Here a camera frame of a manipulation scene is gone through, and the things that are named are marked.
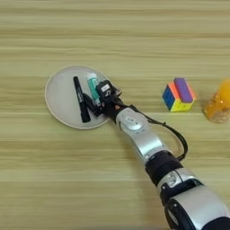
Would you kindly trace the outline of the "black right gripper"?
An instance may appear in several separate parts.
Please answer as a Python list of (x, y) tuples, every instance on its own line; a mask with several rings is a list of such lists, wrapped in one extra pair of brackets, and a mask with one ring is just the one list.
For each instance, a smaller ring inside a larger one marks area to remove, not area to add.
[(97, 91), (101, 103), (100, 106), (95, 105), (88, 94), (83, 93), (83, 96), (86, 106), (95, 116), (104, 115), (115, 122), (118, 114), (125, 109), (125, 105), (120, 99), (122, 91), (115, 86), (112, 89), (105, 92)]

